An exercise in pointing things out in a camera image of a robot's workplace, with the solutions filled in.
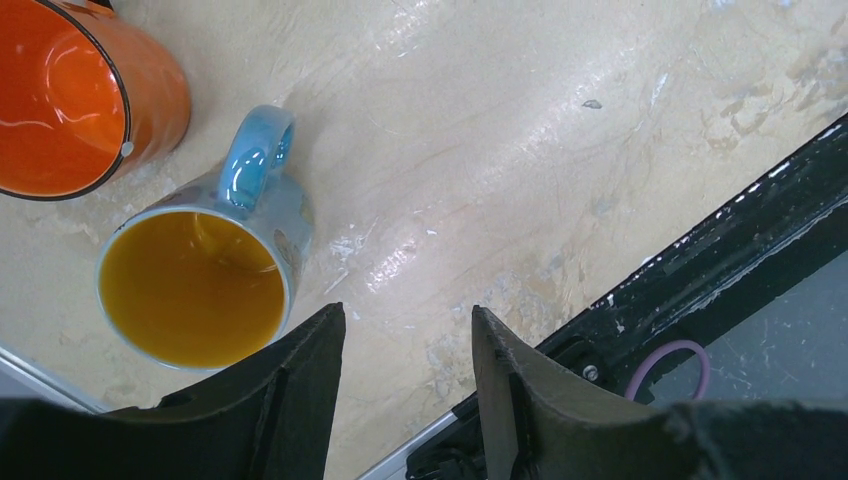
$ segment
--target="table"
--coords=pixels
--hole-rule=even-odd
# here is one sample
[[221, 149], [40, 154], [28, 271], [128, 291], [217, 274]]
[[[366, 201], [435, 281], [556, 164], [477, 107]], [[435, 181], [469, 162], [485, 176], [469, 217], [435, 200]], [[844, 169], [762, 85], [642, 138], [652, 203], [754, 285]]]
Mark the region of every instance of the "table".
[[86, 197], [0, 198], [0, 343], [105, 408], [197, 381], [102, 319], [99, 246], [289, 108], [316, 218], [290, 325], [348, 315], [330, 479], [474, 389], [475, 303], [541, 341], [848, 110], [841, 0], [113, 3], [185, 68], [192, 123]]

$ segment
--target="bolt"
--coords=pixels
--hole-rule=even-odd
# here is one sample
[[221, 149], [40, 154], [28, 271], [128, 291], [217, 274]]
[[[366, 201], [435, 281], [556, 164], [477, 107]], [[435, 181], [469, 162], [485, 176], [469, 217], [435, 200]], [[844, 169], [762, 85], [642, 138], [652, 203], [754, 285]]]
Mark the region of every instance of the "bolt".
[[598, 376], [598, 367], [594, 365], [586, 365], [586, 368], [583, 369], [583, 378], [589, 380], [590, 382], [597, 381]]

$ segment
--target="mug handle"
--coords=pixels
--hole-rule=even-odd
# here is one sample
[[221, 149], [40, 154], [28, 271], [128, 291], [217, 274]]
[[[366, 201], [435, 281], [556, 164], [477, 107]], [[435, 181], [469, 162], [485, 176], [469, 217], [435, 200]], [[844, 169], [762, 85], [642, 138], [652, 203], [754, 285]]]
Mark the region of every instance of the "mug handle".
[[282, 170], [294, 137], [294, 115], [260, 105], [244, 118], [218, 180], [218, 201], [252, 212], [265, 180]]

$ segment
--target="orange enamel cup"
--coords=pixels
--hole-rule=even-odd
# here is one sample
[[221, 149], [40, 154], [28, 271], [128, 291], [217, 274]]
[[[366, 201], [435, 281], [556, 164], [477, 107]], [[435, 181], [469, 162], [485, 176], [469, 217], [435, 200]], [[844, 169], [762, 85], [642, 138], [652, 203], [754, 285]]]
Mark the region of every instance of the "orange enamel cup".
[[182, 69], [108, 0], [0, 0], [0, 32], [0, 192], [84, 195], [185, 134]]

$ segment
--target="mug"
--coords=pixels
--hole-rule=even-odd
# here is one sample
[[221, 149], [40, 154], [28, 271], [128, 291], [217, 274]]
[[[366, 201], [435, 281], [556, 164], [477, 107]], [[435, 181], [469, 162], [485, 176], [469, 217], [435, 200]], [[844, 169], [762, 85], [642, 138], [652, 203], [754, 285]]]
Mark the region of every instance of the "mug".
[[183, 71], [108, 1], [2, 0], [0, 31], [0, 192], [83, 195], [185, 134]]
[[130, 345], [218, 369], [279, 339], [312, 238], [306, 193], [282, 173], [293, 115], [254, 108], [220, 172], [129, 219], [97, 263], [101, 309]]

